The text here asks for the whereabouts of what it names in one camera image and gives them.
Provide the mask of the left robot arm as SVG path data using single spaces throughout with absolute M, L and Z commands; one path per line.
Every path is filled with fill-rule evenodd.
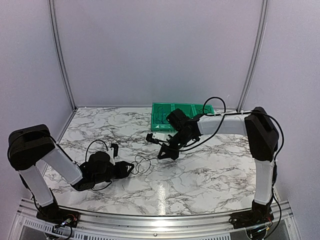
M 68 212 L 58 206 L 37 162 L 44 161 L 58 172 L 78 192 L 93 190 L 95 185 L 124 179 L 134 169 L 132 163 L 115 161 L 118 145 L 113 143 L 106 151 L 86 155 L 82 164 L 77 164 L 51 136 L 45 124 L 39 124 L 13 131 L 8 137 L 7 158 L 19 173 L 25 187 L 32 193 L 39 205 L 37 218 L 58 223 L 76 212 Z

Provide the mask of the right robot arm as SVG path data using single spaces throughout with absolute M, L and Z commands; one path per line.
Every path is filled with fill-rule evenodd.
M 255 194 L 251 209 L 233 213 L 233 224 L 258 224 L 272 220 L 271 204 L 274 200 L 274 185 L 277 180 L 277 156 L 283 148 L 284 133 L 277 120 L 267 114 L 263 107 L 246 112 L 202 112 L 187 116 L 180 108 L 166 117 L 176 133 L 161 143 L 158 159 L 176 160 L 192 140 L 200 146 L 200 138 L 210 140 L 216 135 L 240 135 L 247 137 L 249 150 L 255 163 Z

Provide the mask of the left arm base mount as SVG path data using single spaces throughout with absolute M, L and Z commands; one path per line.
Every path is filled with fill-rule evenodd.
M 76 228 L 78 225 L 80 213 L 73 210 L 60 209 L 58 210 L 56 216 L 43 215 L 39 211 L 36 214 L 36 218 L 55 224 L 56 226 L 69 226 Z

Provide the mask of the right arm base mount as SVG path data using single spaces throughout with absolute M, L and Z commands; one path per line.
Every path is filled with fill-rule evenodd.
M 273 220 L 274 215 L 271 211 L 263 213 L 261 210 L 251 209 L 232 213 L 228 222 L 234 229 L 240 229 L 271 223 Z

